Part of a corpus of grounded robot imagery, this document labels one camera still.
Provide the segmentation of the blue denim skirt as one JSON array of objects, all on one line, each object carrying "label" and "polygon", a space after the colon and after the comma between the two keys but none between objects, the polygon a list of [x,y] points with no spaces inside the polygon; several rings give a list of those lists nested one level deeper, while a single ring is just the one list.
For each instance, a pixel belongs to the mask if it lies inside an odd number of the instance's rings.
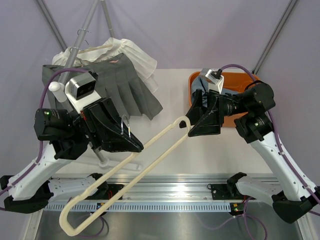
[{"label": "blue denim skirt", "polygon": [[209,83],[205,80],[205,78],[198,75],[191,84],[191,108],[193,108],[194,102],[196,100],[197,90],[201,90],[203,107],[211,107],[215,103],[212,97],[208,97]]}]

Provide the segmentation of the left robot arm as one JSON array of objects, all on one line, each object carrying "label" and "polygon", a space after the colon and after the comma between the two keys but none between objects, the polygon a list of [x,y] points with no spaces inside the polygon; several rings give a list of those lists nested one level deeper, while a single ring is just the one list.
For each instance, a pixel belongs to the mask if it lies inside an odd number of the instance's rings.
[{"label": "left robot arm", "polygon": [[0,179],[2,192],[8,192],[4,211],[34,213],[50,202],[73,198],[100,180],[100,173],[76,179],[54,178],[88,148],[111,153],[139,153],[144,149],[109,98],[99,99],[80,112],[40,108],[35,113],[34,130],[40,142],[37,158],[20,173]]}]

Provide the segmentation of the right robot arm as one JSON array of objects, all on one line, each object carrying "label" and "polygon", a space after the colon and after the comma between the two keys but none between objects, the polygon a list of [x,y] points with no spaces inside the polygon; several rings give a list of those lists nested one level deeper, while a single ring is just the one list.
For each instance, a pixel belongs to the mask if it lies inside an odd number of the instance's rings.
[{"label": "right robot arm", "polygon": [[237,94],[213,90],[203,93],[198,88],[186,114],[192,125],[188,136],[218,135],[225,117],[241,114],[234,120],[239,136],[264,159],[280,186],[239,172],[227,180],[227,193],[232,198],[247,196],[264,202],[284,222],[292,224],[319,204],[320,188],[300,170],[282,144],[275,124],[266,114],[275,105],[271,86],[260,80]]}]

